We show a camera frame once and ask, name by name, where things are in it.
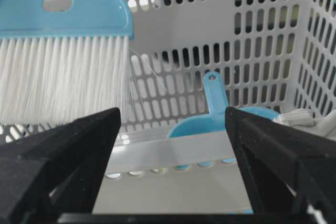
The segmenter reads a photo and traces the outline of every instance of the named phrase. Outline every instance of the white bristles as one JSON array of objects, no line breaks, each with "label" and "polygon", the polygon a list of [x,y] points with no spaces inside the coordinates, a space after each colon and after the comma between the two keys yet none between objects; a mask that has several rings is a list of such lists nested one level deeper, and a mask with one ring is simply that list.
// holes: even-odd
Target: white bristles
[{"label": "white bristles", "polygon": [[118,107],[134,114],[128,37],[0,40],[0,122],[63,124]]}]

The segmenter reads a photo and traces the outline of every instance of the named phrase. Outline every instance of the white plastic strip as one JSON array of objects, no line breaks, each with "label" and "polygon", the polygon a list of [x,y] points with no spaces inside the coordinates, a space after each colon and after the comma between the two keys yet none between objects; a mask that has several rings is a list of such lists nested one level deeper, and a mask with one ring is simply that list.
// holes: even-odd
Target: white plastic strip
[{"label": "white plastic strip", "polygon": [[113,148],[106,174],[196,164],[234,157],[226,132],[160,138]]}]

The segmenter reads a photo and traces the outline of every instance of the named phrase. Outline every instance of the blue brush handle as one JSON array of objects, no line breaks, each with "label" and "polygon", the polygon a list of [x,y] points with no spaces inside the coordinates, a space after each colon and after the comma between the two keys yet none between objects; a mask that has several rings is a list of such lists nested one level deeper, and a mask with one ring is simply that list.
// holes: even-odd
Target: blue brush handle
[{"label": "blue brush handle", "polygon": [[126,0],[72,0],[65,12],[48,12],[43,2],[0,0],[0,38],[134,36]]}]

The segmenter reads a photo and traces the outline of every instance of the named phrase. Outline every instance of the blue plastic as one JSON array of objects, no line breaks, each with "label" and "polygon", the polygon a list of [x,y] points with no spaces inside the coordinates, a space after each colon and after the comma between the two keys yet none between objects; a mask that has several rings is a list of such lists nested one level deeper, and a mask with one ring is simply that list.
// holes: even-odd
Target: blue plastic
[{"label": "blue plastic", "polygon": [[[209,114],[186,118],[172,128],[168,137],[188,136],[225,131],[225,110],[229,106],[222,78],[217,72],[208,72],[203,79]],[[244,107],[240,110],[273,120],[279,113],[263,107]]]},{"label": "blue plastic", "polygon": [[52,36],[134,37],[126,0],[72,0],[64,12],[48,12],[44,0],[0,0],[0,38]]}]

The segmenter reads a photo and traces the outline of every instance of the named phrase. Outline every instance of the hand brush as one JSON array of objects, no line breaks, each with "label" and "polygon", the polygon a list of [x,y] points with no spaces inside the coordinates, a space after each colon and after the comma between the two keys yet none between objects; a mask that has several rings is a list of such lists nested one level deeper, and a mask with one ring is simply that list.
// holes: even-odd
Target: hand brush
[{"label": "hand brush", "polygon": [[0,0],[0,122],[62,124],[119,107],[130,114],[126,0]]}]

